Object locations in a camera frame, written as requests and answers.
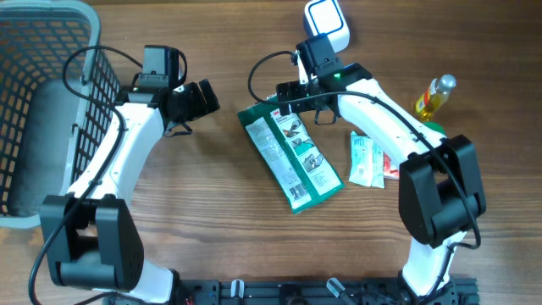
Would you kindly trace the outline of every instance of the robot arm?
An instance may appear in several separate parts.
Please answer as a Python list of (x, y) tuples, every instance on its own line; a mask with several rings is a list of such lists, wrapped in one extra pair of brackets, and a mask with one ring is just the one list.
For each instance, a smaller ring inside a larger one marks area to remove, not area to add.
[[(179, 73), (178, 52), (170, 47), (147, 46), (140, 86), (124, 86), (117, 95), (115, 107), (124, 121), (120, 144), (97, 186), (48, 249), (47, 261), (56, 285), (119, 291), (156, 304), (184, 303), (185, 297), (178, 296), (183, 293), (179, 275), (144, 259), (143, 245), (128, 210), (143, 164), (164, 132), (176, 125), (191, 131), (185, 122), (219, 109), (208, 80), (200, 81), (199, 86), (190, 83), (177, 88), (185, 78), (185, 73)], [(65, 196), (47, 196), (44, 200), (40, 219), (45, 240), (97, 176), (113, 150), (119, 126), (119, 118), (114, 116), (85, 173)], [(77, 233), (92, 223), (97, 236)]]
[[(343, 67), (326, 35), (315, 36), (296, 48), (300, 80), (277, 85), (281, 113), (329, 108), (336, 117), (343, 117), (365, 132), (394, 164), (400, 165), (399, 212), (413, 236), (401, 277), (412, 295), (420, 302), (427, 302), (428, 294), (450, 280), (448, 269), (453, 247), (472, 229), (459, 191), (449, 180), (437, 184), (434, 172), (443, 169), (434, 155), (445, 160), (451, 169), (445, 174), (454, 175), (462, 183), (468, 208), (477, 218), (485, 212), (486, 203), (472, 143), (464, 136), (446, 139), (415, 120), (384, 93), (361, 65)], [(376, 97), (379, 102), (360, 95)], [(392, 115), (389, 108), (395, 110), (395, 114)], [(427, 143), (420, 141), (399, 116)], [(434, 152), (429, 152), (429, 147), (434, 148)], [(435, 281), (440, 276), (442, 280), (437, 285)]]

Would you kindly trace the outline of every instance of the bottle label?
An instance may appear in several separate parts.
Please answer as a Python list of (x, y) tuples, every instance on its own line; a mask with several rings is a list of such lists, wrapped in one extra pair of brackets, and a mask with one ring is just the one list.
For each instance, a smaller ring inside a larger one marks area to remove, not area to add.
[(435, 89), (435, 82), (437, 79), (434, 79), (431, 82), (431, 85), (429, 85), (429, 88), (423, 93), (423, 95), (418, 99), (416, 102), (416, 112), (420, 113), (422, 112), (422, 109), (429, 103), (431, 100), (431, 97), (437, 92)]

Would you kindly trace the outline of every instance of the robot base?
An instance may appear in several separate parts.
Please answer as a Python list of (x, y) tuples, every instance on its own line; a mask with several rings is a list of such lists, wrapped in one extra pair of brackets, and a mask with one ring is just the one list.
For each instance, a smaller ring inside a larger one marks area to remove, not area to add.
[[(243, 298), (231, 296), (231, 283), (217, 280), (183, 280), (194, 305), (345, 305), (326, 288), (325, 281), (246, 282)], [(343, 281), (346, 294), (358, 305), (418, 304), (412, 300), (399, 278), (369, 278)], [(177, 302), (186, 305), (185, 301)], [(103, 305), (139, 305), (119, 297), (107, 298)], [(451, 278), (440, 295), (428, 305), (478, 305), (476, 279)]]

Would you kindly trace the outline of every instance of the white device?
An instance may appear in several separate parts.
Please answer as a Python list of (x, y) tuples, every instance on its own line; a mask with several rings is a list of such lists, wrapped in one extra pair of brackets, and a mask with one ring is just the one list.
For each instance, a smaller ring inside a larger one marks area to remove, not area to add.
[[(301, 60), (298, 60), (298, 69), (300, 83), (306, 84), (309, 79), (315, 78), (314, 75), (307, 75)], [(414, 119), (407, 111), (395, 103), (385, 94), (375, 79), (358, 80), (350, 84), (346, 90), (366, 93), (388, 104), (414, 126), (417, 131), (421, 132), (433, 147), (438, 147), (441, 144), (441, 139), (445, 138), (441, 133), (431, 130)], [(373, 139), (390, 156), (393, 164), (399, 165), (407, 161), (411, 153), (423, 154), (429, 150), (395, 115), (390, 114), (389, 111), (378, 104), (372, 103), (367, 98), (341, 95), (338, 98), (338, 106), (340, 115)], [(445, 239), (442, 245), (435, 249), (412, 238), (410, 254), (402, 275), (405, 282), (417, 296), (425, 296), (431, 291), (435, 279), (439, 276), (446, 261), (446, 253), (449, 251), (447, 247), (453, 242), (461, 241), (466, 234), (467, 232), (464, 231), (457, 232)], [(441, 288), (450, 280), (448, 271), (452, 259), (453, 253), (438, 288)]]
[(348, 46), (350, 30), (337, 0), (312, 0), (307, 3), (303, 25), (309, 37), (328, 34), (336, 53)]
[[(102, 177), (102, 183), (91, 192), (89, 199), (101, 199), (106, 194), (122, 198), (130, 205), (137, 179), (148, 154), (163, 135), (163, 120), (158, 108), (143, 103), (125, 103), (117, 107), (122, 114), (125, 132), (122, 142)], [(113, 147), (119, 133), (119, 119), (113, 116), (108, 132), (85, 173), (71, 185), (68, 193), (80, 197), (96, 176), (104, 159)], [(174, 276), (165, 269), (145, 259), (137, 286), (124, 295), (151, 303), (166, 303), (173, 287)], [(96, 291), (109, 291), (96, 287)]]

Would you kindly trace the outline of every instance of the bottle cap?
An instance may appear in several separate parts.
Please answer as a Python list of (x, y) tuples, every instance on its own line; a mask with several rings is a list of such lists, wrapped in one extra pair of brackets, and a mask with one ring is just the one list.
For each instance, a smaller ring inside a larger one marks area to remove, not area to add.
[(456, 86), (456, 78), (453, 75), (443, 75), (440, 77), (437, 88), (440, 91), (448, 92)]

